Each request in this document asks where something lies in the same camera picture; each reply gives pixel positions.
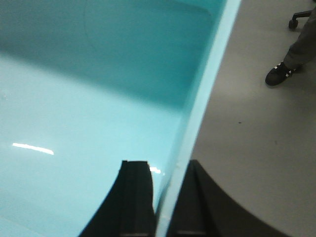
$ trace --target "shoe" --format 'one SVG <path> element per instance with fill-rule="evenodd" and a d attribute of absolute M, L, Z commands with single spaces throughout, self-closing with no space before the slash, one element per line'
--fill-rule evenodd
<path fill-rule="evenodd" d="M 284 82 L 289 76 L 293 74 L 296 69 L 290 69 L 285 66 L 283 62 L 269 71 L 266 77 L 267 85 L 279 85 Z"/>

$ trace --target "concrete floor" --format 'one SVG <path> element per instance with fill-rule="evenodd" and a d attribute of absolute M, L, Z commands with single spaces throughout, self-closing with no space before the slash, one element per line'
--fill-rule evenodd
<path fill-rule="evenodd" d="M 264 79 L 297 39 L 311 0 L 243 0 L 193 158 L 246 210 L 291 237 L 316 236 L 316 60 Z"/>

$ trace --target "turquoise tub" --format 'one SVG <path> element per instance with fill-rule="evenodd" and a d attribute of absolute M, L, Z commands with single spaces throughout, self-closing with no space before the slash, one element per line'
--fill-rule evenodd
<path fill-rule="evenodd" d="M 0 236 L 79 235 L 147 160 L 163 237 L 239 2 L 1 1 Z"/>

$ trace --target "gray pants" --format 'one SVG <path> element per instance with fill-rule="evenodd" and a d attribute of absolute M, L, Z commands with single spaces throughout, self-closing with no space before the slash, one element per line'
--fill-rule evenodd
<path fill-rule="evenodd" d="M 316 8 L 304 25 L 297 41 L 291 45 L 284 64 L 291 69 L 308 63 L 316 56 Z"/>

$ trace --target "chair caster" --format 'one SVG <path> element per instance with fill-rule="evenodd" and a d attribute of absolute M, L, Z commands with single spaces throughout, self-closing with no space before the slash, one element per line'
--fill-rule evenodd
<path fill-rule="evenodd" d="M 288 23 L 288 27 L 291 30 L 296 29 L 297 26 L 298 26 L 298 20 L 290 20 L 290 22 Z"/>

